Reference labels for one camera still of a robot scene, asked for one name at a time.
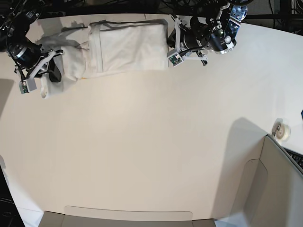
table surface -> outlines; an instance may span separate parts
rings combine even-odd
[[[166,15],[87,15],[40,20],[28,38],[103,19]],[[0,155],[18,207],[64,213],[65,206],[191,211],[228,216],[245,163],[260,157],[276,118],[292,128],[285,144],[302,153],[303,37],[243,24],[236,48],[166,71],[87,79],[48,100],[21,95],[15,81],[0,118]]]

white cloth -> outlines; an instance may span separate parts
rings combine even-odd
[[[42,76],[42,98],[62,93],[82,78],[168,68],[167,28],[163,24],[101,21],[91,24],[90,28],[76,30],[77,35],[67,32],[70,34],[64,35],[63,32],[40,40],[48,49],[64,51],[62,57],[55,58],[62,81],[52,83],[48,76]],[[68,40],[71,35],[73,38],[80,36],[81,41]]]

